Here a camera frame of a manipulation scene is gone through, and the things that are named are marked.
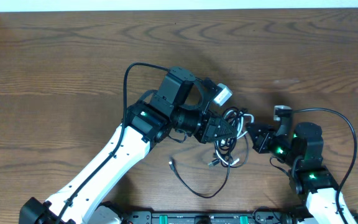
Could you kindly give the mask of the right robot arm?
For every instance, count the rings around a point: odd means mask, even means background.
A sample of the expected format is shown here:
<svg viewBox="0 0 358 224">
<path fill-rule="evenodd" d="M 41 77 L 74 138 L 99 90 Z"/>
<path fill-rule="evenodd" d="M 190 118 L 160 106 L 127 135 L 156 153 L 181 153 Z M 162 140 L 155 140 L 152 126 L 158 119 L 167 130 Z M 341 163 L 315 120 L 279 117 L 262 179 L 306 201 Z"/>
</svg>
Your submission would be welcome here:
<svg viewBox="0 0 358 224">
<path fill-rule="evenodd" d="M 282 217 L 282 223 L 358 223 L 358 213 L 348 209 L 343 194 L 336 199 L 339 184 L 323 165 L 320 126 L 298 123 L 292 138 L 267 124 L 251 123 L 246 130 L 259 154 L 271 153 L 290 167 L 282 171 L 302 204 Z"/>
</svg>

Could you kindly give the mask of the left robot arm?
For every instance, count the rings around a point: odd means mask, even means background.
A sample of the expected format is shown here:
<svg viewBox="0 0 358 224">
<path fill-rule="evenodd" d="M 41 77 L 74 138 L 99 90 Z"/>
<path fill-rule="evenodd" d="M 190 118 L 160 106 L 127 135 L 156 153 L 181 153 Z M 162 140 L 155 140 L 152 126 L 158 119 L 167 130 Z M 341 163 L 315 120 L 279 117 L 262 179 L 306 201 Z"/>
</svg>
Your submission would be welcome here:
<svg viewBox="0 0 358 224">
<path fill-rule="evenodd" d="M 95 158 L 66 186 L 44 202 L 30 198 L 19 223 L 89 223 L 125 173 L 146 157 L 172 130 L 201 144 L 234 138 L 233 128 L 210 105 L 222 106 L 232 91 L 209 78 L 200 80 L 181 67 L 165 68 L 159 89 L 146 91 L 124 106 L 122 123 Z"/>
</svg>

